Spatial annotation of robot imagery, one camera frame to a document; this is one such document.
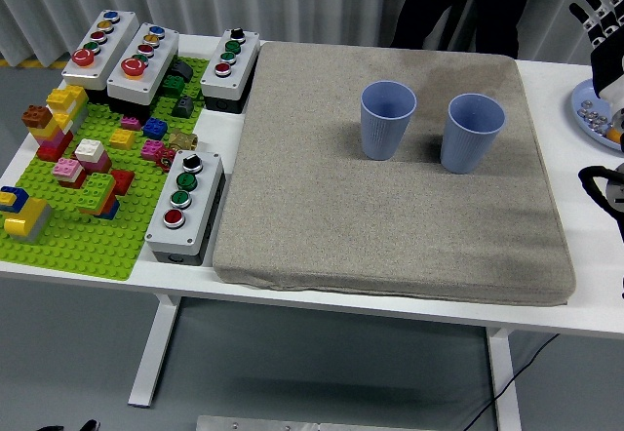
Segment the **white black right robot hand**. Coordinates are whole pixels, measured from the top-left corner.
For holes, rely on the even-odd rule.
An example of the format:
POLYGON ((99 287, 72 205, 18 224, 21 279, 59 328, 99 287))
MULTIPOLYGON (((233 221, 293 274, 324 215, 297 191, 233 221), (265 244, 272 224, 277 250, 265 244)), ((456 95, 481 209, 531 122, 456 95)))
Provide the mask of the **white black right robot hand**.
POLYGON ((583 0, 587 12, 572 2, 568 9, 590 41, 594 92, 613 113, 623 111, 623 0, 583 0))

